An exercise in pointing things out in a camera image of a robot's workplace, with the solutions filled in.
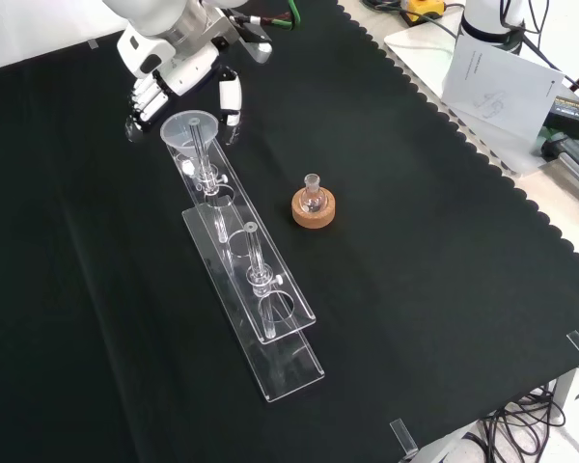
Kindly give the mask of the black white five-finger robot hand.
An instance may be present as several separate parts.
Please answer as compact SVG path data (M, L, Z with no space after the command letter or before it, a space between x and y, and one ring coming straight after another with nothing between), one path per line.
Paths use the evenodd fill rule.
M127 26L117 43L124 64L136 77L128 97L127 138L133 141L148 132L170 101L202 88L214 76L218 78L221 121L229 127L238 126L242 109L240 79L234 70L219 64L222 51L237 40L234 27L171 44L146 38Z

